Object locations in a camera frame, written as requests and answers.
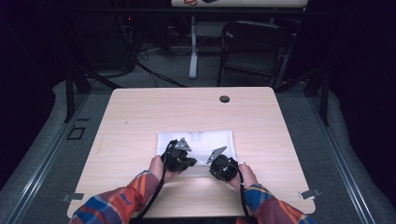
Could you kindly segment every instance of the plaid sleeve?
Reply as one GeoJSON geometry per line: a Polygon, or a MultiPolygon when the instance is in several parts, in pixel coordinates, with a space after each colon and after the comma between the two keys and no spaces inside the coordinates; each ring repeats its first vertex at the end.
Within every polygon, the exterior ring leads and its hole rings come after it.
{"type": "Polygon", "coordinates": [[[132,214],[145,207],[160,181],[149,171],[135,177],[127,187],[91,197],[69,223],[128,223],[132,214]]]}
{"type": "Polygon", "coordinates": [[[278,200],[263,185],[252,185],[247,188],[245,199],[259,223],[316,223],[300,210],[278,200]]]}

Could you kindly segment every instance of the desk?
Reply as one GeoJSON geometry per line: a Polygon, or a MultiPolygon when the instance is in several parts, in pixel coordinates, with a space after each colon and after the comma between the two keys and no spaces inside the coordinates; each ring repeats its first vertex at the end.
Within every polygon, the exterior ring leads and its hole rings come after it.
{"type": "MultiPolygon", "coordinates": [[[[276,197],[307,214],[312,200],[275,94],[270,88],[117,89],[109,100],[72,201],[72,216],[91,196],[126,186],[149,168],[158,133],[232,130],[235,152],[276,197]],[[230,97],[222,103],[222,95],[230,97]]],[[[213,176],[177,176],[145,217],[244,215],[239,195],[213,176]]]]}
{"type": "MultiPolygon", "coordinates": [[[[307,0],[218,0],[212,3],[206,3],[198,0],[198,4],[194,7],[305,7],[307,0]]],[[[172,0],[172,7],[190,7],[183,0],[172,0]]],[[[197,44],[195,32],[195,16],[191,17],[191,63],[190,63],[190,79],[197,77],[197,44]]]]}

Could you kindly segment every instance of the white paper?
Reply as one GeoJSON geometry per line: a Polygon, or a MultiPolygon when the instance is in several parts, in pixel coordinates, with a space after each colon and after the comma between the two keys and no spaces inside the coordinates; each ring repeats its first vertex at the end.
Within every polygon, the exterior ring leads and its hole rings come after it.
{"type": "Polygon", "coordinates": [[[195,158],[197,162],[194,166],[189,167],[180,176],[202,176],[211,175],[209,173],[210,163],[206,164],[207,159],[212,154],[214,149],[219,147],[227,147],[221,154],[238,161],[233,147],[233,132],[232,131],[210,131],[198,133],[159,133],[157,154],[162,155],[169,142],[181,138],[186,140],[191,151],[187,157],[195,158]]]}

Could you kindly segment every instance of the chair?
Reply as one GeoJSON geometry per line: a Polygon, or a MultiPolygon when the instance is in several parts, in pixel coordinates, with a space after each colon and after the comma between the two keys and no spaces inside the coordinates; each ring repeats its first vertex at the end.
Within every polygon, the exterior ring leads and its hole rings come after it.
{"type": "Polygon", "coordinates": [[[291,44],[290,32],[282,26],[255,22],[231,21],[222,32],[221,60],[218,86],[222,70],[260,76],[274,87],[285,54],[291,44]]]}

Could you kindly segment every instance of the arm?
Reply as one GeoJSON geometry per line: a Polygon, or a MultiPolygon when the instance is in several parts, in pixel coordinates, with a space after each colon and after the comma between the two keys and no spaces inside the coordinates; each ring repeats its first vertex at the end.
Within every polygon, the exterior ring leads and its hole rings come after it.
{"type": "MultiPolygon", "coordinates": [[[[249,166],[241,164],[239,169],[247,188],[245,191],[246,204],[259,223],[315,223],[311,217],[288,203],[278,200],[268,189],[259,184],[249,166]]],[[[229,184],[239,190],[239,175],[229,184]]],[[[238,218],[236,222],[245,223],[241,218],[238,218]]]]}
{"type": "MultiPolygon", "coordinates": [[[[128,223],[132,214],[143,209],[154,194],[163,173],[160,156],[151,160],[148,171],[135,177],[127,187],[91,197],[72,216],[70,224],[128,223]]],[[[165,182],[177,175],[166,172],[165,182]]]]}

